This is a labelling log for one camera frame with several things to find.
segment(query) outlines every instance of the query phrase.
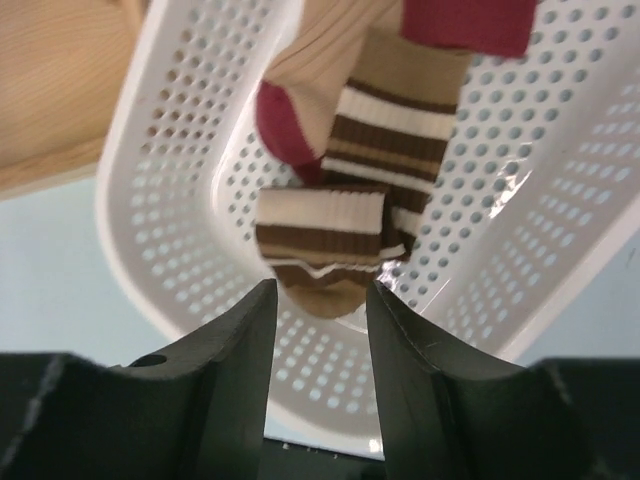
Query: red sock cuff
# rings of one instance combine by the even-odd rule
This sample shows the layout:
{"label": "red sock cuff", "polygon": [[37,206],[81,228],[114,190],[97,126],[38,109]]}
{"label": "red sock cuff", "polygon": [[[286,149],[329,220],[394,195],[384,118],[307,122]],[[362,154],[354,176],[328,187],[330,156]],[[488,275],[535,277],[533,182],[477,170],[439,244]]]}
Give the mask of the red sock cuff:
{"label": "red sock cuff", "polygon": [[404,0],[402,35],[421,45],[524,55],[537,0]]}

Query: perforated basket bottom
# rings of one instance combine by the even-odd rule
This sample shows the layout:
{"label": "perforated basket bottom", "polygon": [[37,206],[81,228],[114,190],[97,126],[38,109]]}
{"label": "perforated basket bottom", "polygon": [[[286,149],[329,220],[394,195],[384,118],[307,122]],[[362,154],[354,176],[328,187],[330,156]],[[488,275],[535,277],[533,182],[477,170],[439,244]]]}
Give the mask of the perforated basket bottom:
{"label": "perforated basket bottom", "polygon": [[[127,190],[131,195],[119,192],[120,203],[111,206],[113,215],[120,217],[114,224],[128,216],[127,226],[114,227],[119,230],[113,235],[116,243],[118,235],[122,237],[122,245],[115,248],[123,261],[139,267],[130,268],[130,281],[162,305],[164,318],[176,324],[185,316],[198,321],[215,318],[256,281],[271,276],[253,238],[255,200],[260,188],[295,180],[260,142],[252,120],[254,105],[244,103],[242,92],[255,90],[267,57],[281,39],[273,32],[300,9],[299,2],[278,5],[275,0],[185,3],[190,5],[186,9],[171,2],[153,7],[166,9],[158,20],[164,37],[162,48],[154,50],[155,57],[149,60],[154,63],[155,83],[145,78],[149,85],[141,80],[140,88],[145,98],[157,99],[142,113],[136,112],[140,115],[136,121],[144,128],[139,138],[126,137],[121,147],[126,150],[119,152],[118,161],[130,162],[122,172],[116,169],[124,161],[114,166],[113,177],[121,178],[110,179],[131,188]],[[588,98],[589,89],[603,82],[606,71],[601,65],[616,55],[621,31],[638,26],[636,7],[630,3],[544,0],[538,6],[526,58],[475,57],[411,261],[390,262],[380,276],[410,307],[428,314],[438,292],[474,255],[491,220],[532,169],[543,166],[536,162],[553,160],[556,145],[574,127],[565,119],[571,118],[576,99]],[[173,40],[169,33],[175,34]],[[260,42],[272,45],[260,50]],[[640,113],[633,102],[617,108]],[[637,126],[613,122],[602,130],[609,128],[629,133]],[[640,157],[640,149],[635,154]],[[574,162],[571,168],[615,182],[629,174],[628,169],[596,162]],[[575,191],[575,202],[585,195],[585,200],[602,204],[611,196],[604,187],[580,186],[569,179],[572,175],[558,178],[556,187]],[[591,221],[589,210],[576,209],[570,201],[547,196],[545,202],[578,226]],[[533,225],[546,228],[542,214],[525,214]],[[557,232],[561,248],[569,247],[576,236],[559,226],[549,227],[549,232],[552,236]],[[489,349],[501,325],[511,321],[510,305],[522,301],[527,285],[541,281],[541,271],[526,261],[521,250],[530,250],[540,268],[553,269],[558,259],[556,250],[529,230],[515,233],[522,245],[506,242],[503,254],[522,257],[518,268],[523,269],[523,279],[510,286],[515,280],[512,272],[495,257],[496,271],[486,275],[489,280],[478,279],[477,289],[486,290],[487,301],[470,291],[469,298],[458,301],[445,317],[432,319],[479,348]],[[379,452],[371,357],[364,333],[364,308],[335,322],[318,321],[283,295],[270,413],[332,448]]]}

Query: wooden surface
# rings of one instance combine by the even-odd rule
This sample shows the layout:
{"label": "wooden surface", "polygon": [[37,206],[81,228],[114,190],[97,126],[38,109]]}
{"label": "wooden surface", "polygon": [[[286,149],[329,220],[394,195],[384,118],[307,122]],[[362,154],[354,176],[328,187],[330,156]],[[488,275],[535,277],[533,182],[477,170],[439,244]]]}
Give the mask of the wooden surface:
{"label": "wooden surface", "polygon": [[2,1],[0,190],[96,162],[133,44],[119,4]]}

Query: brown stripe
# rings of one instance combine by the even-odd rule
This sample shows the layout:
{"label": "brown stripe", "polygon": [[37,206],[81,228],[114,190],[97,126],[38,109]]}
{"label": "brown stripe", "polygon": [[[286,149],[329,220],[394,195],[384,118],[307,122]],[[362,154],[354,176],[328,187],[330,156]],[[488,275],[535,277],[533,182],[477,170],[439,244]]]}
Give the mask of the brown stripe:
{"label": "brown stripe", "polygon": [[[380,153],[382,153],[381,156],[385,156],[385,155],[395,156],[395,154],[393,153],[387,153],[387,152],[380,152]],[[437,172],[433,174],[430,172],[425,172],[424,170],[416,170],[415,168],[406,167],[402,164],[394,164],[392,159],[384,160],[384,159],[376,159],[372,157],[362,157],[360,155],[354,155],[354,154],[347,153],[345,151],[340,151],[340,150],[327,150],[325,156],[329,158],[336,158],[338,160],[346,160],[356,165],[364,165],[365,167],[373,167],[373,168],[378,168],[380,170],[386,170],[390,173],[399,173],[402,175],[409,175],[411,177],[420,178],[422,180],[426,180],[431,183],[434,183],[436,181],[436,178],[438,177]],[[423,163],[425,167],[429,166],[429,163],[427,161]]]}
{"label": "brown stripe", "polygon": [[391,203],[384,202],[382,210],[382,235],[381,235],[381,248],[393,248],[401,243],[398,230],[393,224],[393,212],[391,210]]}
{"label": "brown stripe", "polygon": [[398,235],[400,236],[400,240],[404,245],[404,249],[407,253],[406,259],[411,256],[411,252],[413,252],[413,246],[416,243],[416,237],[407,232],[398,231]]}
{"label": "brown stripe", "polygon": [[444,156],[448,144],[445,140],[395,132],[358,122],[342,115],[336,116],[331,136],[377,150],[398,153],[412,158],[434,160]]}
{"label": "brown stripe", "polygon": [[376,276],[376,273],[337,269],[322,278],[316,279],[301,267],[273,267],[273,270],[285,287],[297,285],[303,288],[324,288],[341,280],[348,280],[358,285],[367,285]]}
{"label": "brown stripe", "polygon": [[373,257],[380,253],[380,235],[336,232],[314,228],[294,228],[275,225],[256,225],[256,240],[269,245],[344,253]]}
{"label": "brown stripe", "polygon": [[[324,182],[327,185],[347,183],[352,183],[354,185],[366,185],[367,183],[372,182],[367,178],[356,177],[354,175],[347,175],[346,173],[334,172],[331,170],[325,170],[324,175]],[[422,213],[425,206],[431,199],[431,195],[418,192],[417,190],[398,187],[396,185],[389,185],[389,190],[390,201],[394,207],[405,208],[414,213]]]}
{"label": "brown stripe", "polygon": [[407,167],[415,171],[421,172],[416,175],[419,178],[429,178],[433,175],[437,177],[440,171],[441,158],[412,158],[406,155],[398,155],[397,153],[385,152],[370,148],[364,145],[358,145],[356,143],[347,142],[344,140],[338,140],[337,138],[329,139],[327,145],[327,153],[325,156],[332,157],[333,152],[343,152],[358,157],[371,158],[378,161],[384,161],[391,164],[394,168],[396,166]]}
{"label": "brown stripe", "polygon": [[376,88],[373,85],[369,85],[368,83],[361,82],[355,78],[350,78],[349,80],[347,80],[347,86],[351,88],[355,88],[356,90],[362,93],[366,93],[367,95],[371,95],[372,97],[376,97],[380,100],[384,100],[385,102],[394,103],[402,107],[413,108],[415,110],[423,110],[425,112],[455,115],[456,110],[458,109],[457,105],[449,105],[446,103],[422,102],[420,100],[414,100],[412,98],[400,97],[388,91],[380,90],[379,88]]}
{"label": "brown stripe", "polygon": [[372,256],[352,255],[346,253],[331,253],[306,250],[302,248],[289,248],[282,245],[270,245],[259,243],[260,253],[266,259],[296,259],[314,265],[331,265],[345,263],[347,265],[377,265],[380,261],[378,253]]}

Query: plastic basket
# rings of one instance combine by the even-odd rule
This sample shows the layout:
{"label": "plastic basket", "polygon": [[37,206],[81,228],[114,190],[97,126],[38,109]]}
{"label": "plastic basket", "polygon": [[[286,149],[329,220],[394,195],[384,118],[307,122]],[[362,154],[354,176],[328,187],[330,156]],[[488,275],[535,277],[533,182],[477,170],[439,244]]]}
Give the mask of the plastic basket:
{"label": "plastic basket", "polygon": [[[528,55],[477,56],[419,246],[381,279],[463,340],[513,360],[640,225],[640,12],[544,0]],[[270,276],[254,200],[287,184],[253,124],[296,0],[155,0],[100,162],[97,219],[132,301],[170,339]],[[269,414],[380,450],[364,312],[280,305]]]}

